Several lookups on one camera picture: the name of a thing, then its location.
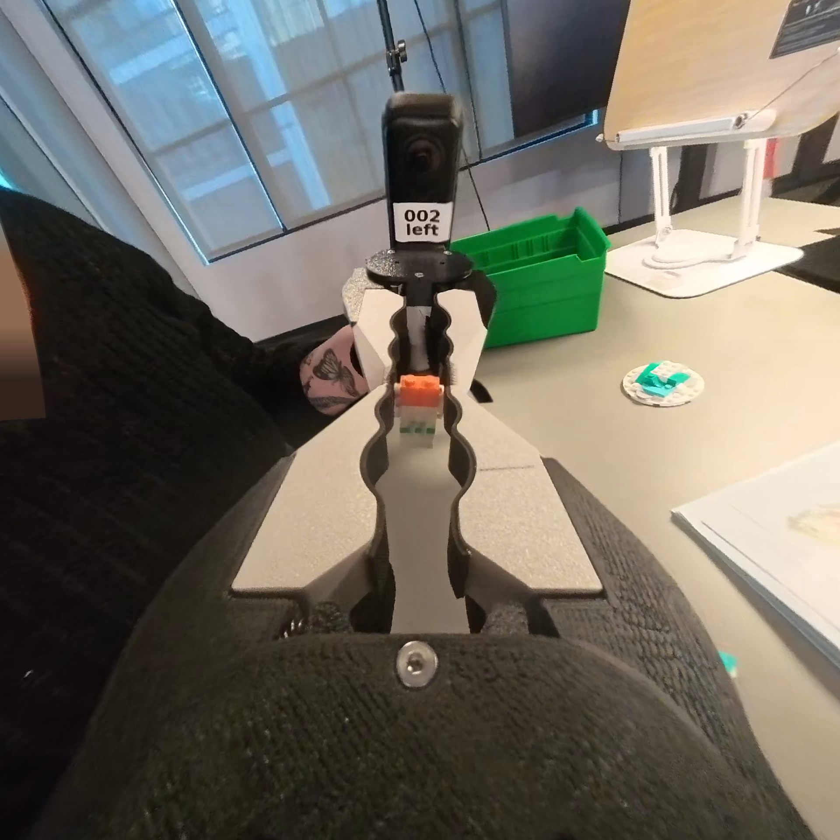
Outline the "glass window with frames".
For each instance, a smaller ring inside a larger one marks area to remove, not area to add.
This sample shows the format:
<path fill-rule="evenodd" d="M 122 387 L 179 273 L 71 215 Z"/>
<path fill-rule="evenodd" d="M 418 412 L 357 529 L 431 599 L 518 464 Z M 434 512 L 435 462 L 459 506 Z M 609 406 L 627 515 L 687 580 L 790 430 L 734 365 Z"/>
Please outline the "glass window with frames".
<path fill-rule="evenodd" d="M 381 200 L 373 1 L 31 2 L 204 263 Z"/>

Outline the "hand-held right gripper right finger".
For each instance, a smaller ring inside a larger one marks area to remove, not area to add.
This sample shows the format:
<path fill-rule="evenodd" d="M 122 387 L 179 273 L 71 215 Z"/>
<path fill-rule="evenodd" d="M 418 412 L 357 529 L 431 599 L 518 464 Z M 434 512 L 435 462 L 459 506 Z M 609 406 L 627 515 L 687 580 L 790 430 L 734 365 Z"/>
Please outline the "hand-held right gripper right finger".
<path fill-rule="evenodd" d="M 458 483 L 448 535 L 457 597 L 599 597 L 603 584 L 539 451 L 475 402 L 445 391 L 448 469 Z"/>

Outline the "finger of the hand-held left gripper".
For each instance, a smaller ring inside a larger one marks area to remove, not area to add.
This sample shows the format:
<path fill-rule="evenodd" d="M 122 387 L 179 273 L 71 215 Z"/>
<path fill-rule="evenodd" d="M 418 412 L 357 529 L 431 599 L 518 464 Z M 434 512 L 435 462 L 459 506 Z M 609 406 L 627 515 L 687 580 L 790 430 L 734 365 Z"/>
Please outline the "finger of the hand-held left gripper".
<path fill-rule="evenodd" d="M 392 321 L 404 304 L 404 298 L 390 290 L 366 290 L 361 299 L 353 322 L 353 340 L 371 392 L 390 381 L 392 344 L 397 340 Z"/>
<path fill-rule="evenodd" d="M 434 375 L 440 393 L 466 393 L 474 381 L 487 338 L 476 294 L 445 290 L 434 300 Z"/>

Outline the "open lego instruction booklet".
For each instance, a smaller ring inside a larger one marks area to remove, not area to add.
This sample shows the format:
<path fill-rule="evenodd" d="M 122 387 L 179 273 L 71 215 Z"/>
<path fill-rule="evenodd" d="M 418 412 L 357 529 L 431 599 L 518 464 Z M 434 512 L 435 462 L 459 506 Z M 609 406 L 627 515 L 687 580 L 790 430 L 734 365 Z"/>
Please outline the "open lego instruction booklet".
<path fill-rule="evenodd" d="M 675 524 L 839 666 L 839 443 L 671 512 Z"/>

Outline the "teal lego bricks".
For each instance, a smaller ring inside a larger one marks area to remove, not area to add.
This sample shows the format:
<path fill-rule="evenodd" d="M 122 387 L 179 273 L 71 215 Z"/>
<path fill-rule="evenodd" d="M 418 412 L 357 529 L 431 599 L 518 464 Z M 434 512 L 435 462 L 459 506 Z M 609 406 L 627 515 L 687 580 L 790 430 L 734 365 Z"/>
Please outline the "teal lego bricks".
<path fill-rule="evenodd" d="M 643 368 L 635 380 L 642 393 L 648 396 L 667 397 L 677 386 L 682 385 L 690 379 L 690 373 L 677 371 L 667 376 L 656 373 L 661 362 L 654 362 Z"/>

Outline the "green plastic bin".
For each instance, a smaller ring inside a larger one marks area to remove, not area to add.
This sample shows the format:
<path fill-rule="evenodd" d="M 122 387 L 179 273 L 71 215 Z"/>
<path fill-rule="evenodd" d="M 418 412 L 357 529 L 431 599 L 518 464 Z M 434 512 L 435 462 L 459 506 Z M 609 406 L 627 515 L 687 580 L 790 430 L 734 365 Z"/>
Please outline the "green plastic bin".
<path fill-rule="evenodd" d="M 610 246 L 581 206 L 454 241 L 497 292 L 486 349 L 594 331 Z"/>

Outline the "small orange lego head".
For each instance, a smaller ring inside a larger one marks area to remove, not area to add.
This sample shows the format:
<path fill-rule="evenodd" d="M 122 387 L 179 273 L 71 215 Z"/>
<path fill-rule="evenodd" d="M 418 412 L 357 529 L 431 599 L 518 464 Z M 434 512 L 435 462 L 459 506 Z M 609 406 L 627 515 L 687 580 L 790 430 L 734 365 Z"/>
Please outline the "small orange lego head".
<path fill-rule="evenodd" d="M 394 389 L 395 420 L 403 445 L 432 448 L 444 414 L 445 389 L 430 374 L 404 374 Z"/>

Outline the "white stand with wooden board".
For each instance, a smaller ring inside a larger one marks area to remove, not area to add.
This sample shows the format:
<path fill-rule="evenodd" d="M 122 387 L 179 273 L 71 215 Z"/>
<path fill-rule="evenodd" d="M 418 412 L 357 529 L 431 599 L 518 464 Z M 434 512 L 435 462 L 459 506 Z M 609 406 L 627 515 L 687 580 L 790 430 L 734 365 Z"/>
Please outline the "white stand with wooden board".
<path fill-rule="evenodd" d="M 767 152 L 838 113 L 838 33 L 838 2 L 631 2 L 598 140 L 648 152 L 655 231 L 611 248 L 608 275 L 691 299 L 802 257 L 760 241 Z M 675 228 L 669 149 L 735 143 L 744 155 L 737 236 Z"/>

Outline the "person's left hand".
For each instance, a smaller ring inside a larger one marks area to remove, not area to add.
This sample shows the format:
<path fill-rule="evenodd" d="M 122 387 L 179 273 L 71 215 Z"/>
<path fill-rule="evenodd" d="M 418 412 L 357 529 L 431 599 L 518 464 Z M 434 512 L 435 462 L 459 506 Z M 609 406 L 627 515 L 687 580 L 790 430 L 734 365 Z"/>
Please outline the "person's left hand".
<path fill-rule="evenodd" d="M 310 405 L 336 417 L 370 392 L 350 325 L 320 343 L 301 362 L 301 386 Z"/>

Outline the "person's left forearm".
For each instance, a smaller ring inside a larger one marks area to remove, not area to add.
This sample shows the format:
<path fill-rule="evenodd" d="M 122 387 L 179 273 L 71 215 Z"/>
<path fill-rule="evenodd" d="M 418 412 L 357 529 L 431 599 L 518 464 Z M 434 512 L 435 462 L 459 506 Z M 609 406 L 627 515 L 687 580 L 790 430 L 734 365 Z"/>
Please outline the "person's left forearm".
<path fill-rule="evenodd" d="M 163 582 L 290 453 L 319 340 L 254 343 L 77 216 L 1 209 L 45 397 L 1 432 L 1 837 L 25 838 Z"/>

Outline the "black stand pole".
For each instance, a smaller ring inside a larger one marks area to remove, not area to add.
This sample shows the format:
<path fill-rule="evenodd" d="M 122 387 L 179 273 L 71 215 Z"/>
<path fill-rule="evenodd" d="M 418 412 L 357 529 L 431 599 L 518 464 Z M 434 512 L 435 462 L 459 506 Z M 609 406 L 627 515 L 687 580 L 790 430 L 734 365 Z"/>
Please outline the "black stand pole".
<path fill-rule="evenodd" d="M 404 92 L 403 64 L 406 62 L 406 43 L 395 39 L 392 19 L 387 1 L 375 2 L 381 22 L 381 30 L 385 45 L 385 63 L 388 76 L 394 92 Z"/>

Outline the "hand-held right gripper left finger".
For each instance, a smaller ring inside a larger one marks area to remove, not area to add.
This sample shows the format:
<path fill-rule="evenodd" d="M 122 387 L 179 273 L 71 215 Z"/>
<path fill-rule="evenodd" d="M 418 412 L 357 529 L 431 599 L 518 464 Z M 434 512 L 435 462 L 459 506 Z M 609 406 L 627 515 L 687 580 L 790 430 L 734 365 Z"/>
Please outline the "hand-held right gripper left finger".
<path fill-rule="evenodd" d="M 242 596 L 352 610 L 387 600 L 392 567 L 376 489 L 389 467 L 394 392 L 379 385 L 299 448 L 232 582 Z"/>

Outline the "black screen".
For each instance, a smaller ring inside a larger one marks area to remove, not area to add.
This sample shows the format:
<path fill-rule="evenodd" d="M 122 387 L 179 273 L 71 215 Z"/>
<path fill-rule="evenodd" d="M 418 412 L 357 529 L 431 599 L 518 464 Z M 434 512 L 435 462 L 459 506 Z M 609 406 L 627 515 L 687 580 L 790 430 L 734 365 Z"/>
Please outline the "black screen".
<path fill-rule="evenodd" d="M 629 1 L 503 4 L 514 137 L 606 107 Z"/>

